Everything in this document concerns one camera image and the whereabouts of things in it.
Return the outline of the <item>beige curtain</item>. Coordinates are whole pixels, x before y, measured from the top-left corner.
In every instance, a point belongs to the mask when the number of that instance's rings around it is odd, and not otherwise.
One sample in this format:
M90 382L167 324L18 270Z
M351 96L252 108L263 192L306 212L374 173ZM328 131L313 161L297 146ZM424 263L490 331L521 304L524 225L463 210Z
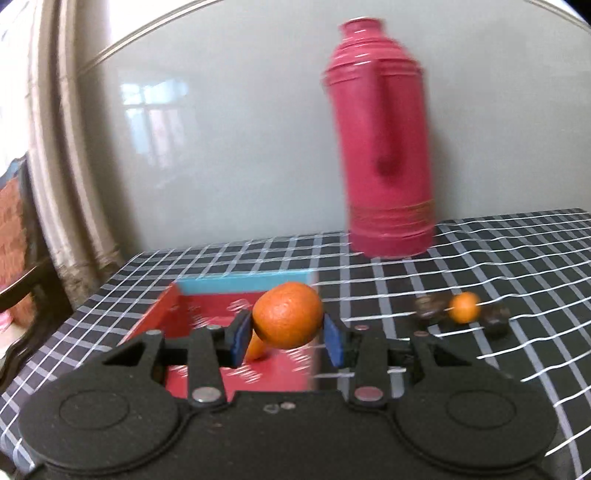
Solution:
M122 264L89 163L74 1L36 1L28 67L28 169L43 235L74 307Z

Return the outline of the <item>wicker wooden chair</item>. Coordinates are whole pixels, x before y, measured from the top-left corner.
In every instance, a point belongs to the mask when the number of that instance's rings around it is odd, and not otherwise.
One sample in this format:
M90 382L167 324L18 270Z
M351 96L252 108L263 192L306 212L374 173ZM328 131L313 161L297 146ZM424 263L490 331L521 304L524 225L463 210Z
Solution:
M25 156L1 176L1 389L73 313L53 265Z

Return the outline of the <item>red thermos flask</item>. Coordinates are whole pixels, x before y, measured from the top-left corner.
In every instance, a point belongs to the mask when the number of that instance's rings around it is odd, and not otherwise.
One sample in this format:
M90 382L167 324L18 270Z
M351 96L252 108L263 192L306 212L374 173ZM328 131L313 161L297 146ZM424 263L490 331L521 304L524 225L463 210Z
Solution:
M426 252L435 232L420 63L377 18L342 24L324 83L339 134L349 241L368 257Z

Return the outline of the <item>dark mangosteen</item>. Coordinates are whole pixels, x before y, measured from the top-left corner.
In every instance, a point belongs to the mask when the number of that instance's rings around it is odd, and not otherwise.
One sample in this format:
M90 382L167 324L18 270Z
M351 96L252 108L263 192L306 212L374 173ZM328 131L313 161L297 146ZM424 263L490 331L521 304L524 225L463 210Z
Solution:
M489 338L504 337L510 330L510 311L502 302L486 305L481 314L480 324Z
M419 296L415 299L415 316L424 322L441 321L448 307L449 300L440 294Z

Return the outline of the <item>small orange at back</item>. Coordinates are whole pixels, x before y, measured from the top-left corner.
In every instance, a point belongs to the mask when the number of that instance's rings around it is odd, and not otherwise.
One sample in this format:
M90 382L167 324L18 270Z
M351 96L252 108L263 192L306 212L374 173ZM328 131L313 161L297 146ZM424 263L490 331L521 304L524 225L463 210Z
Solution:
M455 295L450 302L449 316L457 324L475 322L480 314L480 298L473 292Z

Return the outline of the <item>colourful cardboard box tray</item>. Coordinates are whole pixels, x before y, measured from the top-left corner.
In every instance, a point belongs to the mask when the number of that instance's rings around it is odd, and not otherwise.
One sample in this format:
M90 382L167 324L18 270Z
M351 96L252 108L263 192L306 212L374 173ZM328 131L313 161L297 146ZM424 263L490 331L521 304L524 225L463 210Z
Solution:
M311 269L262 273L184 276L173 281L123 338L148 331L164 339L182 338L198 328L211 330L231 350L245 351L245 328L231 328L235 317L249 313L266 291L287 282L315 287L318 274ZM226 397L238 391L308 391L315 388L318 341L290 350L266 350L259 359L236 368L222 368Z

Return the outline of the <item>black white checked tablecloth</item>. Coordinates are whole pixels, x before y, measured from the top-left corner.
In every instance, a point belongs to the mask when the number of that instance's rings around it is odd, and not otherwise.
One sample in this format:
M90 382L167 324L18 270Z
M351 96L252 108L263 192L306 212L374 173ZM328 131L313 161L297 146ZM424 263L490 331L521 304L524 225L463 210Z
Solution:
M448 220L413 259L367 258L341 232L145 251L92 294L1 396L7 471L33 462L17 417L39 387L118 344L175 280L309 269L325 309L406 338L426 328L541 388L558 417L548 463L590 475L590 215L581 209Z

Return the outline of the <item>dark mangosteen right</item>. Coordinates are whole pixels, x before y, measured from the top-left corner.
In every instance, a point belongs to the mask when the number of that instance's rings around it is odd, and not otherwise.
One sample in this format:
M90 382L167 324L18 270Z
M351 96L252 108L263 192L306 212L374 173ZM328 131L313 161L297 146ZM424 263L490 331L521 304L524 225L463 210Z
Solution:
M502 302L486 305L481 314L480 324L489 338L504 337L510 330L510 311Z

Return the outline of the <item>dark mangosteen left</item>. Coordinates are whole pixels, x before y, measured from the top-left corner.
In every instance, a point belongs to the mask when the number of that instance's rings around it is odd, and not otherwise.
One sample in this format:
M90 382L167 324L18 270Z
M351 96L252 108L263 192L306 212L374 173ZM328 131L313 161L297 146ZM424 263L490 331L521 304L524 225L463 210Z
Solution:
M415 316L424 322L441 321L448 307L449 300L440 294L419 296L415 299Z

